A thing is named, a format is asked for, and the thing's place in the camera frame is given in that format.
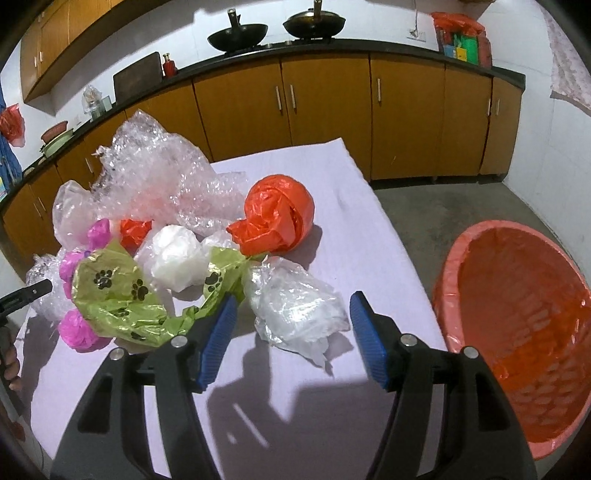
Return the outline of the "person's left hand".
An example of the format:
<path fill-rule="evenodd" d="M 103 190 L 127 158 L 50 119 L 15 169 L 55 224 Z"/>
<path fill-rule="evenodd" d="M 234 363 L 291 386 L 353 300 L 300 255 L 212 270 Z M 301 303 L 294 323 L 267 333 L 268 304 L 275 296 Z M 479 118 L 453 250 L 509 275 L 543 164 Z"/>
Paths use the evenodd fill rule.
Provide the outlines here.
<path fill-rule="evenodd" d="M 3 365 L 5 366 L 3 378 L 8 382 L 8 387 L 12 391 L 20 391 L 22 388 L 22 381 L 19 376 L 20 362 L 16 348 L 13 345 L 10 345 L 6 350 Z"/>

